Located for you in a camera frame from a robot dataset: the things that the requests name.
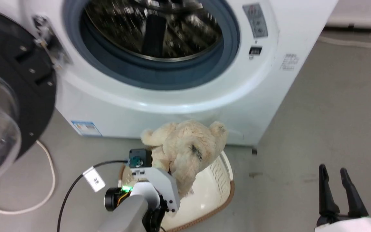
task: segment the door hinge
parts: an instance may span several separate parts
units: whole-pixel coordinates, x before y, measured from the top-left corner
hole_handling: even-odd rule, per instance
[[[69,63],[69,58],[54,34],[47,17],[34,15],[33,22],[38,32],[38,37],[34,42],[47,52],[55,70],[63,69],[64,65]]]

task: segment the green light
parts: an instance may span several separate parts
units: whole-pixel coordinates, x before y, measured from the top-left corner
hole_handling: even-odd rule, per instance
[[[125,191],[125,192],[129,192],[129,191],[133,190],[133,187],[124,185],[124,186],[122,186],[121,190]]]

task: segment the white plastic basket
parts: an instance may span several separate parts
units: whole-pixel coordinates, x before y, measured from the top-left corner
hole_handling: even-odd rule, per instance
[[[131,171],[122,167],[119,179],[123,185],[138,181]],[[161,226],[167,232],[177,232],[193,226],[224,209],[234,195],[233,171],[226,154],[221,155],[198,173],[189,194],[181,200],[177,213],[167,213]]]

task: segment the beige plush toy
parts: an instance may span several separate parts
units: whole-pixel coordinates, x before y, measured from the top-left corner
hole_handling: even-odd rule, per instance
[[[195,120],[167,123],[155,131],[146,130],[141,141],[153,149],[153,167],[171,171],[180,198],[187,195],[197,173],[221,153],[228,131],[220,122],[206,127]]]

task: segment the white wall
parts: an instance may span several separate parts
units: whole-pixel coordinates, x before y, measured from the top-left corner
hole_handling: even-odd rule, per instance
[[[371,0],[339,0],[327,25],[349,25],[371,28]]]

